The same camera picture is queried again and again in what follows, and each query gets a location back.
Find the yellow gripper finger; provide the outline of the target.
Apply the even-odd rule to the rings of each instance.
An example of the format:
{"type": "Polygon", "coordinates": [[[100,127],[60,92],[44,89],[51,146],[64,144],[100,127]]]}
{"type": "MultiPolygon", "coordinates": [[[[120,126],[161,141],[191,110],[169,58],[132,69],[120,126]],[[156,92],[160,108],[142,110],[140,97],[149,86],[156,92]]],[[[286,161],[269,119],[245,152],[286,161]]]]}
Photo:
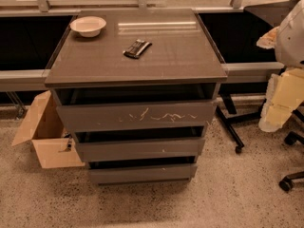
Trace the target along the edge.
{"type": "Polygon", "coordinates": [[[273,74],[268,82],[266,102],[262,107],[258,127],[264,132],[276,132],[303,102],[303,69],[292,68],[281,75],[273,74]]]}
{"type": "Polygon", "coordinates": [[[277,31],[278,27],[272,28],[257,40],[256,45],[265,49],[274,48],[276,45],[277,31]]]}

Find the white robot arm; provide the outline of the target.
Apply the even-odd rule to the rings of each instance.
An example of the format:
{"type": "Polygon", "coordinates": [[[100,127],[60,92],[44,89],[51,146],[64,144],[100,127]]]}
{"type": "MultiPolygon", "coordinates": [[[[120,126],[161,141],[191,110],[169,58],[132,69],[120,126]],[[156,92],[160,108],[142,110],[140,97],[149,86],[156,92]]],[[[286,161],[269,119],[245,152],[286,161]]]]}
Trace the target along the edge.
{"type": "Polygon", "coordinates": [[[260,37],[256,45],[275,50],[275,58],[286,69],[272,74],[266,90],[258,127],[276,132],[304,102],[304,0],[300,0],[275,27],[260,37]]]}

